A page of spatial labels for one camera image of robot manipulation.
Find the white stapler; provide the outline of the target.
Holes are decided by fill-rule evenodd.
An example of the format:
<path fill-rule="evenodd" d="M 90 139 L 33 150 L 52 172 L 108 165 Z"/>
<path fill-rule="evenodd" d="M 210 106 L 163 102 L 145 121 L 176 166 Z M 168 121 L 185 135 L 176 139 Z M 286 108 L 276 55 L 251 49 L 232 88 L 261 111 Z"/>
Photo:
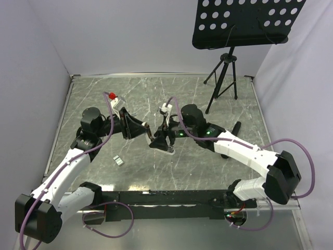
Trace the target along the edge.
<path fill-rule="evenodd" d="M 175 154 L 175 149 L 173 147 L 175 138 L 165 122 L 157 128 L 157 131 L 154 134 L 152 134 L 148 123 L 144 122 L 142 125 L 146 129 L 146 141 L 151 149 L 168 155 Z"/>

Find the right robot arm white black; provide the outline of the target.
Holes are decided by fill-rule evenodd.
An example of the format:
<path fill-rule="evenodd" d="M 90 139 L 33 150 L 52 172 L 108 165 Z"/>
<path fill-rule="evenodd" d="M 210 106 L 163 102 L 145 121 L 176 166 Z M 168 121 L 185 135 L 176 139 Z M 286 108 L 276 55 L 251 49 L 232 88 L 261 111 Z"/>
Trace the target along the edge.
<path fill-rule="evenodd" d="M 260 175 L 255 179 L 233 182 L 227 195 L 232 207 L 257 198 L 269 198 L 281 205 L 288 203 L 301 180 L 289 152 L 267 151 L 239 139 L 224 128 L 207 122 L 195 104 L 182 107 L 180 121 L 172 119 L 171 108 L 170 104 L 162 106 L 163 123 L 155 132 L 150 148 L 173 155 L 176 138 L 191 137 L 200 147 L 230 157 Z"/>

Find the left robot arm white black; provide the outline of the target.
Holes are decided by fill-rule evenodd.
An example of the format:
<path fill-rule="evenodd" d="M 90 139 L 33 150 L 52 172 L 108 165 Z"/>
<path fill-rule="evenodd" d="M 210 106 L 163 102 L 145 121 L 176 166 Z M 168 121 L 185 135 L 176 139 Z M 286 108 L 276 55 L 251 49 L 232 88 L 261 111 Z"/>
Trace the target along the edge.
<path fill-rule="evenodd" d="M 30 195 L 21 194 L 15 201 L 15 230 L 23 237 L 50 243 L 62 225 L 84 207 L 97 209 L 103 203 L 101 186 L 82 183 L 66 196 L 72 182 L 89 166 L 105 144 L 104 136 L 123 133 L 129 140 L 148 133 L 149 125 L 121 108 L 120 116 L 105 118 L 96 107 L 83 111 L 81 126 L 65 158 L 54 172 Z"/>

